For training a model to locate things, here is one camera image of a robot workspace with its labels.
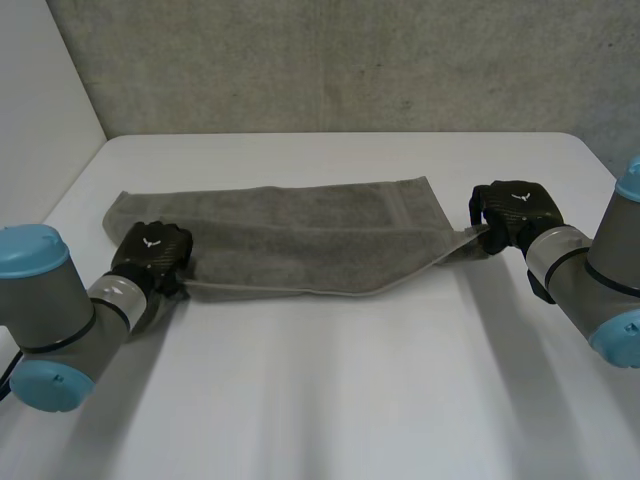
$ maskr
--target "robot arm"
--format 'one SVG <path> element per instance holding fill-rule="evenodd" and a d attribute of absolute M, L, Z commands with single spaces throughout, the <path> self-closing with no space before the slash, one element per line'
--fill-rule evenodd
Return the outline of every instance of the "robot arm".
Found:
<path fill-rule="evenodd" d="M 557 303 L 591 347 L 617 367 L 640 367 L 640 158 L 618 180 L 595 238 L 564 224 L 546 190 L 535 183 L 494 182 L 474 189 L 472 224 L 496 254 L 519 248 L 534 293 Z"/>
<path fill-rule="evenodd" d="M 24 354 L 11 390 L 34 408 L 69 411 L 136 324 L 155 313 L 158 297 L 178 293 L 193 241 L 175 225 L 136 224 L 88 291 L 53 228 L 0 230 L 0 245 L 0 324 Z"/>

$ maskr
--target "table surface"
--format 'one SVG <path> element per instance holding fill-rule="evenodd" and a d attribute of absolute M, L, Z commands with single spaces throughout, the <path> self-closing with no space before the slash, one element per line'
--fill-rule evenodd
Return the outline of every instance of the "table surface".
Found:
<path fill-rule="evenodd" d="M 89 285 L 101 219 L 136 193 L 426 175 L 455 228 L 473 186 L 542 183 L 593 235 L 614 179 L 557 133 L 130 136 L 48 218 Z M 640 373 L 530 291 L 519 252 L 433 268 L 372 298 L 183 304 L 68 414 L 0 405 L 2 479 L 628 479 Z M 13 355 L 0 337 L 3 365 Z"/>

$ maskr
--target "concrete wall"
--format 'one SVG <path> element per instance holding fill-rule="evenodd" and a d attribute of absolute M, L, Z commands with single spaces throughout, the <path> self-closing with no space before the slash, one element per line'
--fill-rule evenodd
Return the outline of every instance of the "concrete wall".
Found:
<path fill-rule="evenodd" d="M 44 0 L 0 0 L 0 228 L 44 220 L 104 142 Z"/>
<path fill-rule="evenodd" d="M 109 137 L 561 131 L 640 151 L 637 0 L 49 0 Z"/>

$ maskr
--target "gray towel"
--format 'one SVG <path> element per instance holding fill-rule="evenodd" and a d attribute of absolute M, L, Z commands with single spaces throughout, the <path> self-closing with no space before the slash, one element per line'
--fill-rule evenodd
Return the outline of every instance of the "gray towel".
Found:
<path fill-rule="evenodd" d="M 305 292 L 370 295 L 449 256 L 483 256 L 472 242 L 481 231 L 454 231 L 424 177 L 313 188 L 123 192 L 103 226 L 119 244 L 135 222 L 156 220 L 193 234 L 183 280 L 192 297 L 208 301 Z"/>

